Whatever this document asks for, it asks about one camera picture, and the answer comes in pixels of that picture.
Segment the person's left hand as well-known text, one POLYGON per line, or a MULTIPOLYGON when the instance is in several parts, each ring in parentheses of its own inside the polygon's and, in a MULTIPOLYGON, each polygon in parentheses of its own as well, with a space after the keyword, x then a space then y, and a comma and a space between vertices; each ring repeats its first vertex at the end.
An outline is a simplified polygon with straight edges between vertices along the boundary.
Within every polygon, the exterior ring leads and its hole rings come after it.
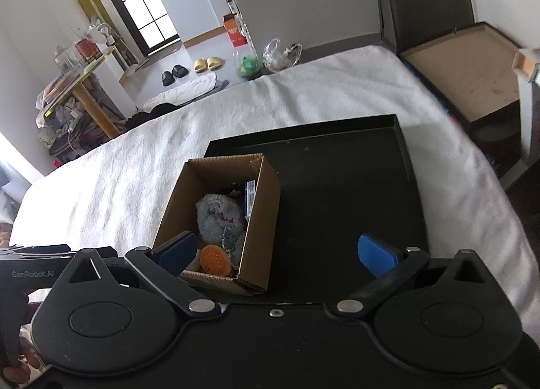
POLYGON ((41 360, 32 341, 21 331, 32 322, 38 303, 26 297, 11 296, 1 302, 1 388, 17 388, 31 380, 41 360))

